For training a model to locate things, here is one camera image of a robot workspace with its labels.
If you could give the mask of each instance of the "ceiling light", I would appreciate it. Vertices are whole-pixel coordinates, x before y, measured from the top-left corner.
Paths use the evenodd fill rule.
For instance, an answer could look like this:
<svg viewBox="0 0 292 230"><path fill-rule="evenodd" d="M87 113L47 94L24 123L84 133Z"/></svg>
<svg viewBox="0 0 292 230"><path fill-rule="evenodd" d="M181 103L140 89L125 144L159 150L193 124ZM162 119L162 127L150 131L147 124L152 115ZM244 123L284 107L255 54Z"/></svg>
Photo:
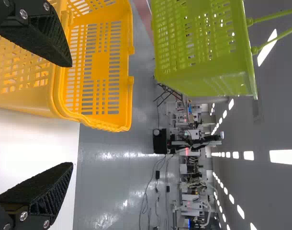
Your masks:
<svg viewBox="0 0 292 230"><path fill-rule="evenodd" d="M292 165L292 149L288 150L271 150L270 162Z"/></svg>
<svg viewBox="0 0 292 230"><path fill-rule="evenodd" d="M238 154L238 152L233 152L233 153L232 153L232 156L233 156L234 159L239 159L239 154Z"/></svg>
<svg viewBox="0 0 292 230"><path fill-rule="evenodd" d="M234 204L234 198L231 194L229 194L229 200L231 201L232 204Z"/></svg>
<svg viewBox="0 0 292 230"><path fill-rule="evenodd" d="M277 37L277 30L274 29L272 34L270 35L268 42L271 41L272 39L275 39ZM263 49L261 50L260 54L258 55L258 66L261 66L267 55L270 53L270 51L273 49L275 46L277 40L269 43L268 45L264 46Z"/></svg>
<svg viewBox="0 0 292 230"><path fill-rule="evenodd" d="M257 228L252 223L250 223L250 230L257 230Z"/></svg>
<svg viewBox="0 0 292 230"><path fill-rule="evenodd" d="M249 160L249 161L253 161L255 159L253 151L245 151L244 152L244 159Z"/></svg>
<svg viewBox="0 0 292 230"><path fill-rule="evenodd" d="M229 110L232 109L233 105L234 105L234 100L232 98L231 101L229 102L229 106L228 106Z"/></svg>
<svg viewBox="0 0 292 230"><path fill-rule="evenodd" d="M237 212L240 214L240 216L243 219L245 219L245 213L244 213L243 209L240 207L240 205L237 205L236 208L237 208Z"/></svg>
<svg viewBox="0 0 292 230"><path fill-rule="evenodd" d="M226 116L227 116L227 110L225 110L224 113L223 113L223 119L225 119Z"/></svg>

